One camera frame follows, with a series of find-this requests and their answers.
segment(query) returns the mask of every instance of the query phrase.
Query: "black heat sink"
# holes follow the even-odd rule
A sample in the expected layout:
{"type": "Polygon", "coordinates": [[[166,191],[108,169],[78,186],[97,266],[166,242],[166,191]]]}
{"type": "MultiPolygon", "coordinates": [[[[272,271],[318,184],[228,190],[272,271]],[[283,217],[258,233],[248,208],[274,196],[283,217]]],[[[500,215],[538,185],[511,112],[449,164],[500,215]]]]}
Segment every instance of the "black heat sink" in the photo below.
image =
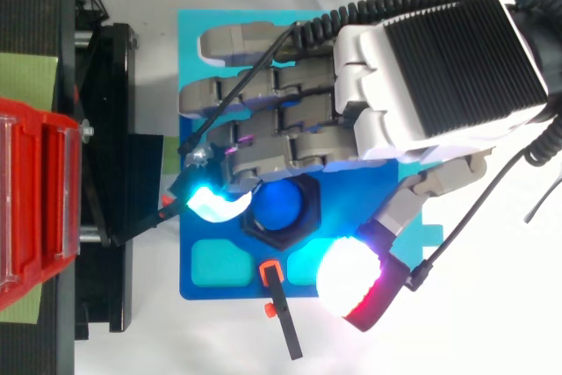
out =
{"type": "Polygon", "coordinates": [[[546,103],[499,0],[421,11],[385,31],[428,137],[546,103]]]}

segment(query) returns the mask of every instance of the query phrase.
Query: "orange clamp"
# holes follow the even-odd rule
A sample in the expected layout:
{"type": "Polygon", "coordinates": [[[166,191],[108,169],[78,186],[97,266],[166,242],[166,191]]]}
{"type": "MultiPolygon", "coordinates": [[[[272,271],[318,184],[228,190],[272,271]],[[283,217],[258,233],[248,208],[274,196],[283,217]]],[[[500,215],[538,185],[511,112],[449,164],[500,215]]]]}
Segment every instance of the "orange clamp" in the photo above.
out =
{"type": "Polygon", "coordinates": [[[267,278],[265,277],[265,269],[269,268],[269,267],[275,267],[277,269],[277,274],[279,275],[279,280],[281,281],[281,283],[283,283],[283,281],[285,280],[285,277],[283,276],[283,271],[281,270],[281,264],[279,263],[279,261],[277,259],[270,259],[270,260],[265,261],[264,263],[262,263],[260,265],[260,276],[262,276],[263,285],[265,287],[270,286],[270,283],[267,281],[267,278]]]}

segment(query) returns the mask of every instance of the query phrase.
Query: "blue light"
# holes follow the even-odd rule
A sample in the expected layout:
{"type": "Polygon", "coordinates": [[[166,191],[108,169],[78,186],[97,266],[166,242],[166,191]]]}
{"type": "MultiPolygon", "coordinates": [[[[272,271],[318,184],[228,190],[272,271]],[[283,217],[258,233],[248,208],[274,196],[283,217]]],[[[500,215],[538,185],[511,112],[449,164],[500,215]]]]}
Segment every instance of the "blue light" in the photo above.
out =
{"type": "Polygon", "coordinates": [[[201,186],[187,201],[187,206],[203,220],[222,223],[242,214],[250,202],[252,202],[251,191],[235,201],[227,201],[221,195],[215,195],[208,186],[201,186]]]}

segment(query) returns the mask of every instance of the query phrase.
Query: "coiled black cable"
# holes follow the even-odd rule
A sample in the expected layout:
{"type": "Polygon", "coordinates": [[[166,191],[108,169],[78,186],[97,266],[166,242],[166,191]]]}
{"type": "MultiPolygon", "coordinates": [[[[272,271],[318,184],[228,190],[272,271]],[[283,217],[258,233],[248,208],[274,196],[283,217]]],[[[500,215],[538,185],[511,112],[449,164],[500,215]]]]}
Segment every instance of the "coiled black cable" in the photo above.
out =
{"type": "Polygon", "coordinates": [[[538,138],[525,148],[525,160],[535,167],[544,166],[562,151],[562,115],[558,115],[538,138]]]}
{"type": "MultiPolygon", "coordinates": [[[[533,0],[527,9],[537,7],[562,25],[562,0],[533,0]]],[[[562,151],[562,115],[559,114],[539,137],[525,148],[525,160],[532,166],[541,167],[562,151]]]]}
{"type": "Polygon", "coordinates": [[[362,0],[296,27],[292,43],[297,51],[305,52],[332,40],[346,25],[373,24],[402,13],[461,1],[464,0],[362,0]]]}

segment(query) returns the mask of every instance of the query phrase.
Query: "screw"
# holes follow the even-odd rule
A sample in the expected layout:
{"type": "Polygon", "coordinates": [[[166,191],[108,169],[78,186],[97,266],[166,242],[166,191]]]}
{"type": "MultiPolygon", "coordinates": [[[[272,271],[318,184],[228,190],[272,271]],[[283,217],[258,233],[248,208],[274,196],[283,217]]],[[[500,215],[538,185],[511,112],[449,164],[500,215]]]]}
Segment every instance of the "screw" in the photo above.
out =
{"type": "Polygon", "coordinates": [[[84,144],[90,142],[90,137],[94,136],[94,128],[90,126],[90,122],[87,119],[84,119],[80,125],[80,135],[84,144]]]}
{"type": "Polygon", "coordinates": [[[139,49],[139,36],[137,34],[131,34],[129,37],[129,47],[132,48],[132,50],[139,49]]]}

